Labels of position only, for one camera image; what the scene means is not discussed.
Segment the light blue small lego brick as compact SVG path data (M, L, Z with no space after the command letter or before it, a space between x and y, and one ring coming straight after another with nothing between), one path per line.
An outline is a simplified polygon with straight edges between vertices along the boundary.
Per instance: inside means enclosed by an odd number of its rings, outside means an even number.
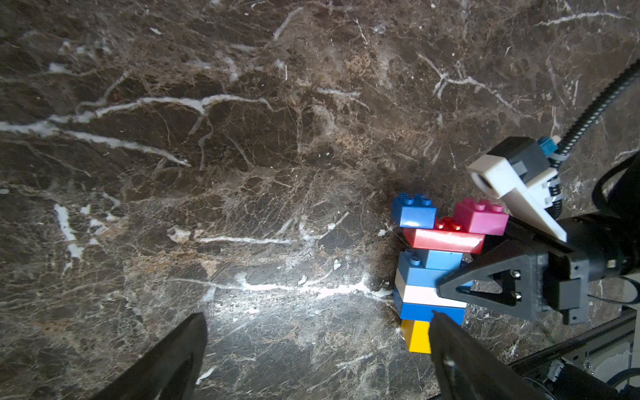
M427 269L451 271L460 267L464 253L416 249L415 255Z

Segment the white long lego brick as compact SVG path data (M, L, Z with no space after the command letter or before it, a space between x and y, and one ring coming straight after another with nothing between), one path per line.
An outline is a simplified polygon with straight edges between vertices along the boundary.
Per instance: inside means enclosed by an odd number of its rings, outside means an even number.
M436 288L406 285L403 276L396 274L395 288L404 303L424 304L448 308L466 308L465 302L441 298L438 296Z

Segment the dark blue small lego brick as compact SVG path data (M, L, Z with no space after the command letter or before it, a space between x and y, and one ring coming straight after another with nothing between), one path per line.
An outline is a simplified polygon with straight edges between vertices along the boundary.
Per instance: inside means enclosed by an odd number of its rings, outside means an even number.
M400 193L393 199L392 217L401 228L433 229L437 208L422 194Z

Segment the blue long lego brick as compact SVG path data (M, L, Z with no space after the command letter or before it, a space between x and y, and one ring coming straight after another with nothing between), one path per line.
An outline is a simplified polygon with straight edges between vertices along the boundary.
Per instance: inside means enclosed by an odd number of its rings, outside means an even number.
M440 271L425 268L415 255L416 249L406 249L398 256L397 273L403 276L406 285L436 288L437 281L445 275L465 268L468 264L462 261L460 267L451 271Z

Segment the yellow small lego brick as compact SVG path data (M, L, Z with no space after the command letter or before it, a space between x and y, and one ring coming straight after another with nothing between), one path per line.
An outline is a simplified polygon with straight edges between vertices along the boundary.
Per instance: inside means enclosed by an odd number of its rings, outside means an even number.
M430 323L423 321L403 320L401 330L410 353L430 354Z

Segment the red lego brick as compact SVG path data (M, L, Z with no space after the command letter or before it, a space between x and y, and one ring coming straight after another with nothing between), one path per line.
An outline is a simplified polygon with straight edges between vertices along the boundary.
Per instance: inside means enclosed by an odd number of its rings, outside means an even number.
M471 254L482 252L486 238L467 232L451 218L437 220L432 229L404 228L403 234L411 248Z

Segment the magenta small lego brick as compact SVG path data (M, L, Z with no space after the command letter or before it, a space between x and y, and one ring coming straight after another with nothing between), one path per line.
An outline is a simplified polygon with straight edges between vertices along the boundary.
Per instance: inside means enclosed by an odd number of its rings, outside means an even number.
M503 206L489 200L465 198L456 204L452 219L467 233L503 236L509 215Z

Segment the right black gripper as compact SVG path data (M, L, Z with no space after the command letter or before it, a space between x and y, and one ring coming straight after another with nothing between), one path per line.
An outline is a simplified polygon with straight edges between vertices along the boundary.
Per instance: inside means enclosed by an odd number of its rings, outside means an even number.
M521 319L555 311L566 325L585 323L590 283L639 269L639 223L590 213L560 226L566 241L513 219L508 240L440 278L438 295Z

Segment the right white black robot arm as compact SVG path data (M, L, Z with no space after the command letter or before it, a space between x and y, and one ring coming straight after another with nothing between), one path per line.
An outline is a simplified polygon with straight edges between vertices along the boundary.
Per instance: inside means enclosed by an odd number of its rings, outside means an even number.
M603 129L605 110L639 85L632 62L557 143L510 137L469 166L480 190L510 218L470 265L438 281L438 294L521 319L547 311L584 323L593 283L639 271L639 151Z

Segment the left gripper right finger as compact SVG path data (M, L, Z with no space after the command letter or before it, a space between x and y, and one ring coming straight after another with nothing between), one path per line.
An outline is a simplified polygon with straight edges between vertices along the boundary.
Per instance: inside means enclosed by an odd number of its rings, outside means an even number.
M435 313L428 333L441 398L543 398L449 316Z

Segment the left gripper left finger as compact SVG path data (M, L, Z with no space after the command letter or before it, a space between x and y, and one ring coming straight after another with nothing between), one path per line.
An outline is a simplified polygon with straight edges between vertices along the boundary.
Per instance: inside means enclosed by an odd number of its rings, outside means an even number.
M193 313L94 399L190 399L203 365L208 326Z

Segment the blue lego brick front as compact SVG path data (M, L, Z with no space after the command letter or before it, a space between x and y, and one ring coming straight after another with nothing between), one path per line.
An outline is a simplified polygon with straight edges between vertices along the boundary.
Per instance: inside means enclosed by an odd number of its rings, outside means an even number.
M420 321L430 323L433 320L434 312L442 313L455 321L458 325L463 324L465 308L450 308L443 306L433 306L426 304L405 303L399 291L393 290L393 301L401 320Z

